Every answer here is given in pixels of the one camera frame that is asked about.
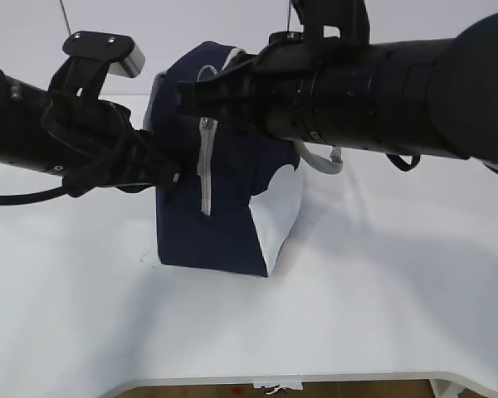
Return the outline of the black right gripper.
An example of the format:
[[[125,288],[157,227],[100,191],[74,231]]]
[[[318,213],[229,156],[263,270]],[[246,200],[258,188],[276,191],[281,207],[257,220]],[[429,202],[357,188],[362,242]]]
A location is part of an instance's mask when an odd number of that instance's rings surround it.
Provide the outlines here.
[[[313,71],[302,33],[273,33],[260,53],[242,53],[211,77],[177,83],[178,112],[247,133],[312,141],[303,106]]]

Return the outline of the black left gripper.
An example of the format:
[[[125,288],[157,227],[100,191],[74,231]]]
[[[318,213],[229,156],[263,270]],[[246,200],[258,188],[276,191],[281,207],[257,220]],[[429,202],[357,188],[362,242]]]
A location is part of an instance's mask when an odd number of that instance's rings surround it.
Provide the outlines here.
[[[157,148],[153,135],[135,129],[130,110],[102,99],[53,92],[41,126],[60,144],[83,159],[69,166],[62,187],[81,197],[102,187],[138,193],[149,187],[171,187],[181,167]]]

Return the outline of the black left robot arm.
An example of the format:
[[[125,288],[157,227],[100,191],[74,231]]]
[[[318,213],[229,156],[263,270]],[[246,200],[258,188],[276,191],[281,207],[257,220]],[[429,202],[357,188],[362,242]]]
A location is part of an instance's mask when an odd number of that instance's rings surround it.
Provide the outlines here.
[[[129,118],[120,104],[47,92],[0,70],[0,163],[61,178],[47,191],[0,196],[0,206],[81,197],[95,188],[172,186],[179,166]]]

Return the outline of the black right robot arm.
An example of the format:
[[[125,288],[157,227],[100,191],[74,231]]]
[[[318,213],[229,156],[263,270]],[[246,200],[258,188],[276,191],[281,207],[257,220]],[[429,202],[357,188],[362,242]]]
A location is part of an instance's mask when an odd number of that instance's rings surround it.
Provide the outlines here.
[[[280,139],[498,163],[498,13],[453,39],[371,44],[362,1],[293,6],[302,33],[180,83],[180,112]]]

